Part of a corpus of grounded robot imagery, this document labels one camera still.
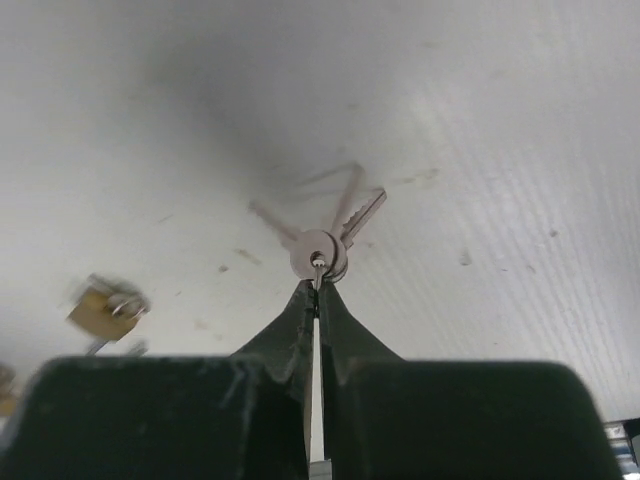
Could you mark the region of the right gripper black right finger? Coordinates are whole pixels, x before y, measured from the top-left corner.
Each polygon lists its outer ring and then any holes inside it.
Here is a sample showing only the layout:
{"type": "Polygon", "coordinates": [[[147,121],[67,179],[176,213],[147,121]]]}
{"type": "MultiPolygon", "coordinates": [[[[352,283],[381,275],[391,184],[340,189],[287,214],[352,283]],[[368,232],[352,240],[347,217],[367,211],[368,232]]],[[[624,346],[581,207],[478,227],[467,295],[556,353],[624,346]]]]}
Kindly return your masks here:
{"type": "Polygon", "coordinates": [[[317,295],[324,454],[337,479],[618,479],[594,401],[544,361],[406,360],[317,295]]]}

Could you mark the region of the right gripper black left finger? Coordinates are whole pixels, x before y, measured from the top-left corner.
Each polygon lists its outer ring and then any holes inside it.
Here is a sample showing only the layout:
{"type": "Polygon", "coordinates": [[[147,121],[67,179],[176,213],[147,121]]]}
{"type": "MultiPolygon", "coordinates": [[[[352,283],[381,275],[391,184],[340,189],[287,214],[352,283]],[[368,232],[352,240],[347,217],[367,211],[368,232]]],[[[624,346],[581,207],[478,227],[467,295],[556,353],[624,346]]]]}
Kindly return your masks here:
{"type": "Polygon", "coordinates": [[[5,479],[305,479],[315,294],[228,356],[67,356],[1,435],[5,479]]]}

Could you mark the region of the silver key set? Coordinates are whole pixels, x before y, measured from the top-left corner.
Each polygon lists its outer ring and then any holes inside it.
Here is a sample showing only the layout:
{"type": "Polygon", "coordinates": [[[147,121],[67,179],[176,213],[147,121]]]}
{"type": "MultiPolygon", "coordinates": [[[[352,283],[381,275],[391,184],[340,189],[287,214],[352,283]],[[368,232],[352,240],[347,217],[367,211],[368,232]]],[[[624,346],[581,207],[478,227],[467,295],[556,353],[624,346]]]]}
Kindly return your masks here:
{"type": "Polygon", "coordinates": [[[382,187],[371,190],[367,201],[357,204],[357,194],[365,179],[365,169],[352,163],[344,167],[349,172],[328,227],[302,230],[287,224],[266,206],[253,200],[249,210],[256,214],[277,236],[289,252],[294,274],[309,280],[315,290],[324,282],[340,281],[348,270],[348,251],[355,237],[387,200],[382,187]]]}

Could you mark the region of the small brass padlock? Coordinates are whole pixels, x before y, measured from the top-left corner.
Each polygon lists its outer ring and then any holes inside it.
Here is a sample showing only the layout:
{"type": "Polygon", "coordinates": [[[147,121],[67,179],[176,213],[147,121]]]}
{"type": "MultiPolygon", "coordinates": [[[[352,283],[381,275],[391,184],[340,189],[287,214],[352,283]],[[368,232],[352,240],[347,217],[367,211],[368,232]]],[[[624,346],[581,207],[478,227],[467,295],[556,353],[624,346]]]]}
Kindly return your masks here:
{"type": "Polygon", "coordinates": [[[130,334],[150,311],[151,301],[136,285],[92,273],[66,319],[92,339],[84,355],[96,356],[130,334]]]}

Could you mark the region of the large brass padlock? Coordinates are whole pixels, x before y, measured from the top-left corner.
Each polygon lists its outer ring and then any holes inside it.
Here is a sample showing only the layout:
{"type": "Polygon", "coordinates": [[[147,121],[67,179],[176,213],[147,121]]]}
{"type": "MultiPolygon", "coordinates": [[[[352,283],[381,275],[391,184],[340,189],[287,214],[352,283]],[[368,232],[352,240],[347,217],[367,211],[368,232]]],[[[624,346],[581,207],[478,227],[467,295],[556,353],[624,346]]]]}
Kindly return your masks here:
{"type": "Polygon", "coordinates": [[[4,364],[0,365],[0,417],[9,417],[16,405],[17,396],[13,393],[15,380],[14,370],[4,364]]]}

